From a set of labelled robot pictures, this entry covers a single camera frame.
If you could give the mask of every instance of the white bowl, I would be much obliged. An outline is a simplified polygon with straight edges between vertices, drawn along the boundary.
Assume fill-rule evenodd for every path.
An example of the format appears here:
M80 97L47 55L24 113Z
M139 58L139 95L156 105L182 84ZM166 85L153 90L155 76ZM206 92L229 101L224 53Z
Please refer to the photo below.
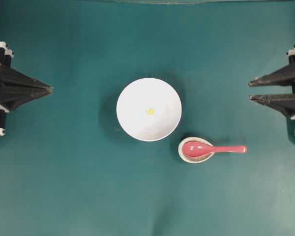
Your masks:
M121 92L116 111L127 134L151 142L167 137L176 129L181 118L181 101L166 82L143 78Z

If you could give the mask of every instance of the yellow food crumb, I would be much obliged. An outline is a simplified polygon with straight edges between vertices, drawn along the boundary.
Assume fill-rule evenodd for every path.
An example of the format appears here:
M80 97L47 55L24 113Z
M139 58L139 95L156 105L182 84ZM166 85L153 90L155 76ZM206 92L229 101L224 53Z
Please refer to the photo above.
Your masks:
M153 114L154 114L154 108L149 108L149 109L147 110L147 114L148 114L148 115L153 115Z

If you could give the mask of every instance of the green tabletop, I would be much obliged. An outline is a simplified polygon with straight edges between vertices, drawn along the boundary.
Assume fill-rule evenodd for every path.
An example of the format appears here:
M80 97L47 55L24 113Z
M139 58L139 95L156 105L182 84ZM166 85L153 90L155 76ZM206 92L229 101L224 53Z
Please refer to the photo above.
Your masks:
M0 41L13 68L54 87L7 116L0 236L295 236L295 139L249 101L290 88L247 86L288 63L295 0L2 0ZM157 142L116 118L118 95L143 77L182 101ZM188 136L248 152L188 164L177 152Z

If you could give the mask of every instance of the spoon handle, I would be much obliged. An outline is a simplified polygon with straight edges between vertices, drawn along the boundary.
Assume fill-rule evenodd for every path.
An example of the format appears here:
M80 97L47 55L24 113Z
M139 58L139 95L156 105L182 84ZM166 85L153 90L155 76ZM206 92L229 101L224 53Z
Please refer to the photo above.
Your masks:
M247 152L247 147L246 146L217 146L217 147L214 147L213 151L245 153Z

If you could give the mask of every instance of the pink spoon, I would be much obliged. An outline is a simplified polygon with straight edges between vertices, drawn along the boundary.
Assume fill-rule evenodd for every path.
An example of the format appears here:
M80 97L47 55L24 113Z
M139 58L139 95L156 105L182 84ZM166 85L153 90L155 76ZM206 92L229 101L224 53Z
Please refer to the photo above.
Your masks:
M191 141L187 142L182 147L182 152L188 157L200 157L210 153L216 152L236 152L245 153L247 152L246 146L210 146L200 142Z

